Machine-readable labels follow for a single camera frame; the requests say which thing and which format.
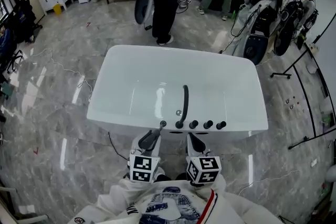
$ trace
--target backpack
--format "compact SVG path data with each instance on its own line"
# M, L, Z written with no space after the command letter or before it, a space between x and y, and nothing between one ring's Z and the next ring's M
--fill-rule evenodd
M305 22L305 28L309 30L313 27L313 25L316 23L317 16L319 15L319 11L317 9L314 10L313 14L306 20Z

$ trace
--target gray marble floor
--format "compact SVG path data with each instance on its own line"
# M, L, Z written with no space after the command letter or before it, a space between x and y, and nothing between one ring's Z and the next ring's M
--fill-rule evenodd
M176 41L170 46L216 52L216 36L233 22L223 22L215 13L199 15L196 5L194 1L186 13L177 15L172 29ZM7 122L2 126L5 141L0 148L0 179L17 188L15 205L34 205L37 213L50 217L48 223L67 223L127 171L106 131L86 120L90 88L85 83L78 88L83 78L54 64L51 51L54 61L79 71L94 87L112 46L156 46L150 31L135 23L133 7L134 2L72 4L60 16L43 18L36 42L22 45L25 60L18 72L11 74L13 94L8 100L1 99ZM288 150L304 136L313 136L309 111L295 74L290 80L269 75L283 71L299 54L291 46L283 57L268 55L271 60L257 67L269 130L245 140L211 145L221 156L227 191L297 224L305 223L322 198L324 175L333 162L332 148L324 138ZM318 76L306 70L308 60L304 57L297 66L320 133L323 94ZM293 97L299 104L290 110L285 99L294 101ZM112 134L112 140L119 153L127 156L130 141L118 134ZM184 142L164 140L161 157L169 176L183 172ZM317 164L311 168L314 159Z

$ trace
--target black pants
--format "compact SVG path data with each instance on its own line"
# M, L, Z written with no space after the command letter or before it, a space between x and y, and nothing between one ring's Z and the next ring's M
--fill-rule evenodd
M177 0L154 0L153 37L157 43L166 43L170 40L170 29L173 26Z

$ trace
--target white sneaker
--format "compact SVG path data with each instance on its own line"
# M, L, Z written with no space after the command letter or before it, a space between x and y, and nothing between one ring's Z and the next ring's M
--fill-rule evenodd
M155 174L154 174L154 181L157 180L157 177L159 175L166 175L166 173L164 172L164 170L161 167L158 167Z
M201 15L204 15L204 14L205 14L204 10L201 9L200 7L197 7L197 11L198 11L198 13L201 14Z
M169 40L168 42L166 42L166 43L158 43L158 42L156 41L156 43L157 43L159 46L164 46L164 45L170 44L170 43L173 42L173 41L174 41L174 37L173 37L173 36L170 36L170 40Z

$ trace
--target white cable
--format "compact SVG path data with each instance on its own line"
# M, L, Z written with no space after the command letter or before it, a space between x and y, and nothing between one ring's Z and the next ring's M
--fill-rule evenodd
M51 48L44 49L44 50L43 50L42 52L40 52L39 54L33 55L33 57L41 55L41 54L42 54L43 52L45 52L46 50L50 50L50 53L51 53L50 58L51 58L51 60L53 60L54 63L56 63L56 64L62 66L63 70L65 70L65 71L70 71L70 72L72 72L72 73L74 73L74 74L79 74L81 77L83 77L82 74L81 74L80 72L78 72L78 71L73 71L73 70L71 70L71 69L66 69L66 68L64 68L64 65L62 65L62 64L59 63L59 62L56 62L56 61L53 59L53 57L52 57L52 56L53 56L53 53L52 53ZM88 83L87 80L83 80L82 83L78 84L78 88L82 87L82 85L83 85L84 82L90 87L90 91L91 91L91 94L92 94L92 93L93 93L92 86Z
M244 187L244 188L239 192L238 196L240 196L240 194L243 192L244 189L248 188L249 186L251 186L251 185L254 184L254 183L262 182L262 181L265 181L265 180L273 181L273 180L277 180L277 179L282 179L282 178L284 178L284 177L286 177L286 176L289 176L291 173L294 173L294 172L299 172L299 170L291 171L291 172L289 172L287 175L284 175L284 176L281 176L281 177L276 177L276 178L265 178L265 179L263 179L263 180L254 181L254 182L252 182L251 184L249 184L248 186Z
M277 57L277 55L275 55L275 56L273 56L272 58L268 59L267 61L261 63L260 65L257 65L256 67L261 67L263 64L267 63L267 62L270 61L270 60L273 60L273 59L276 58L276 57Z

